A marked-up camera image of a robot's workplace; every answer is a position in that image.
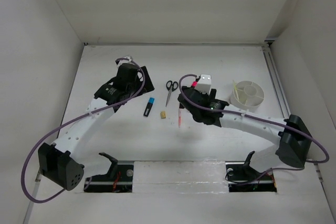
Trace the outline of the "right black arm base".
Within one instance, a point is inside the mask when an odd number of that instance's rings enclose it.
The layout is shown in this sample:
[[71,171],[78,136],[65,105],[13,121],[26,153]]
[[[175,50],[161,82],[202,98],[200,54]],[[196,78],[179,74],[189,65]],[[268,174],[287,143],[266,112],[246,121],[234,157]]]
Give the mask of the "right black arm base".
[[264,174],[251,168],[250,161],[255,151],[250,152],[241,162],[226,162],[225,180],[230,193],[277,192],[273,175]]

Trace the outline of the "slim red highlighter pen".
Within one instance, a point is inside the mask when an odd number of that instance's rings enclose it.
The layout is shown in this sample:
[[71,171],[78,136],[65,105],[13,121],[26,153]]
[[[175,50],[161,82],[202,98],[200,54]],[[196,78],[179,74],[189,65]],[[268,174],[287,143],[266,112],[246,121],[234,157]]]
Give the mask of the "slim red highlighter pen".
[[179,126],[179,128],[181,127],[181,123],[182,123],[181,112],[182,112],[182,109],[179,108],[179,110],[178,110],[178,126]]

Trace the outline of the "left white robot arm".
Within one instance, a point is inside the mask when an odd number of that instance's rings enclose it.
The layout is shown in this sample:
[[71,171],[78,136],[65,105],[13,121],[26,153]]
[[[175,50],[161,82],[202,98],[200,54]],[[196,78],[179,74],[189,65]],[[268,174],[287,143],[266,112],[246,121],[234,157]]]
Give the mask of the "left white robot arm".
[[112,180],[117,175],[117,160],[104,151],[84,157],[83,150],[103,123],[116,114],[121,102],[154,90],[145,66],[132,63],[118,66],[115,77],[103,84],[87,107],[87,114],[57,138],[52,144],[43,143],[38,149],[42,175],[70,191],[83,178],[100,175]]

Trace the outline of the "slim yellow highlighter pen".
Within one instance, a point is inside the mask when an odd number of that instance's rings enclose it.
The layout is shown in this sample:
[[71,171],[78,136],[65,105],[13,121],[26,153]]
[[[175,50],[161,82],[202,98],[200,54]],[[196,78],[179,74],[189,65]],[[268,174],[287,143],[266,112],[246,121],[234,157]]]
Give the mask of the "slim yellow highlighter pen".
[[236,100],[239,101],[238,89],[237,89],[237,86],[236,86],[236,82],[234,80],[233,80],[233,86],[234,86],[234,92],[235,92],[235,95],[236,95]]

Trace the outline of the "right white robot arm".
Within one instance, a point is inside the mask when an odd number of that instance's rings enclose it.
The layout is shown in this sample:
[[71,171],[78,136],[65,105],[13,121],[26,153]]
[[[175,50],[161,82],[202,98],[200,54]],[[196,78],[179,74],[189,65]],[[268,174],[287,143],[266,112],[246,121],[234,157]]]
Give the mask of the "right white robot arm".
[[182,86],[180,92],[178,101],[189,111],[194,121],[240,130],[271,143],[270,147],[248,154],[248,162],[243,165],[243,173],[247,178],[254,179],[261,172],[281,164],[295,169],[304,168],[312,140],[300,117],[259,118],[255,113],[216,99],[216,89],[201,93],[195,87]]

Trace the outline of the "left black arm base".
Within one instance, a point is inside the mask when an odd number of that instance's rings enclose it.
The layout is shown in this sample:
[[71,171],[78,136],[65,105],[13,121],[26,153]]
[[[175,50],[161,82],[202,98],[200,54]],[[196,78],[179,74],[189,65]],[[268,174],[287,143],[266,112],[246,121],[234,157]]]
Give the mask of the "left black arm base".
[[99,155],[109,160],[109,169],[102,175],[86,178],[83,191],[85,193],[131,193],[134,161],[118,161],[104,152]]

